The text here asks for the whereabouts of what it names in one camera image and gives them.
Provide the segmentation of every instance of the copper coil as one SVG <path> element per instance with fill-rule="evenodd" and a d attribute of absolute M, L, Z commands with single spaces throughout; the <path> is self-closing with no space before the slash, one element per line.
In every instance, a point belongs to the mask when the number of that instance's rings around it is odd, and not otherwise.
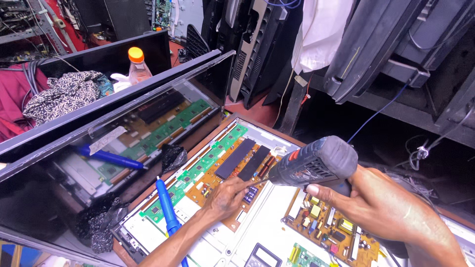
<path fill-rule="evenodd" d="M 270 166 L 272 165 L 272 163 L 274 163 L 274 161 L 276 161 L 276 158 L 274 156 L 270 157 L 267 162 L 265 163 L 265 166 Z"/>
<path fill-rule="evenodd" d="M 264 176 L 267 170 L 269 170 L 269 166 L 264 166 L 257 176 L 259 176 L 259 178 L 262 178 L 262 176 Z"/>

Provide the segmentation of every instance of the plastic bottle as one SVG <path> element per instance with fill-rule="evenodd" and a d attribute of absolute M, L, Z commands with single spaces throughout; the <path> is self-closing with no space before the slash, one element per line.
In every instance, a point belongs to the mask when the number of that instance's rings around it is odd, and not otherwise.
<path fill-rule="evenodd" d="M 130 69 L 129 81 L 132 85 L 142 82 L 150 77 L 152 73 L 143 59 L 143 52 L 140 48 L 132 47 L 129 49 Z"/>

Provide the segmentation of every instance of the red wire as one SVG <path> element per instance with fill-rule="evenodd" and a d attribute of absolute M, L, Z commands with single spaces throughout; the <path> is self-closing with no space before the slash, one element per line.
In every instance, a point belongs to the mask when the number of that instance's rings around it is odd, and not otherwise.
<path fill-rule="evenodd" d="M 307 101 L 307 99 L 308 99 L 308 97 L 307 97 L 307 95 L 308 95 L 308 87 L 310 86 L 310 81 L 312 80 L 312 77 L 313 77 L 313 73 L 312 73 L 312 75 L 310 76 L 310 79 L 308 80 L 307 93 L 305 94 L 304 99 L 302 100 L 302 103 L 300 104 L 300 106 L 303 105 L 303 104 L 305 103 L 305 101 Z"/>

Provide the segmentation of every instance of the wooden workbench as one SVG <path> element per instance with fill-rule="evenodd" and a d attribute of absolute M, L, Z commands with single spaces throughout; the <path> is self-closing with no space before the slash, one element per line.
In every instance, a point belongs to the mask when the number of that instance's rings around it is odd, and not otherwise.
<path fill-rule="evenodd" d="M 219 132 L 221 132 L 224 128 L 226 128 L 232 121 L 234 121 L 234 119 L 236 118 L 241 118 L 243 120 L 246 120 L 272 134 L 275 134 L 279 137 L 281 137 L 282 139 L 285 139 L 289 142 L 292 142 L 292 143 L 295 143 L 296 145 L 298 146 L 304 146 L 305 144 L 290 137 L 290 136 L 287 136 L 281 132 L 278 132 L 277 130 L 274 130 L 268 126 L 265 126 L 261 123 L 258 123 L 252 119 L 249 119 L 247 118 L 246 116 L 243 116 L 243 115 L 239 115 L 237 113 L 234 113 L 233 115 L 231 115 L 230 117 L 228 117 L 226 120 L 224 120 L 214 131 L 212 131 L 207 137 L 205 137 L 199 144 L 197 144 L 195 147 L 193 147 L 191 150 L 189 150 L 188 152 L 188 158 L 191 158 L 193 157 L 201 148 L 203 148 L 206 144 L 208 144 L 211 139 L 213 139 L 216 135 L 219 134 Z M 174 173 L 174 171 L 171 171 L 171 172 L 168 172 L 168 173 L 165 173 L 162 175 L 161 179 L 162 180 L 167 180 L 172 174 Z M 143 192 L 138 198 L 136 198 L 128 207 L 129 211 L 130 210 L 133 210 L 140 202 L 142 202 L 145 198 L 147 198 L 147 196 L 149 196 L 153 191 L 155 190 L 155 185 L 152 185 L 150 187 L 148 187 L 145 192 Z M 113 250 L 114 252 L 119 256 L 119 258 L 128 266 L 128 267 L 134 267 L 134 266 L 137 266 L 137 264 L 135 263 L 135 261 L 129 256 L 129 254 L 127 253 L 127 251 L 119 244 L 119 242 L 114 238 L 114 245 L 113 245 Z"/>

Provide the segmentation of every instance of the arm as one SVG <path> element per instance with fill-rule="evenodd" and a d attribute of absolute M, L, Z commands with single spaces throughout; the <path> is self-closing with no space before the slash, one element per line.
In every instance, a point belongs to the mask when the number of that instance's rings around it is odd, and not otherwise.
<path fill-rule="evenodd" d="M 161 243 L 141 263 L 140 267 L 176 267 L 188 254 L 191 246 L 201 235 L 218 221 L 236 211 L 244 195 L 246 186 L 252 181 L 243 182 L 239 177 L 229 178 L 220 184 L 197 211 L 176 233 Z"/>
<path fill-rule="evenodd" d="M 350 197 L 317 184 L 308 185 L 306 190 L 366 231 L 404 242 L 413 266 L 467 266 L 447 225 L 426 203 L 389 176 L 358 165 L 348 181 L 352 185 Z"/>

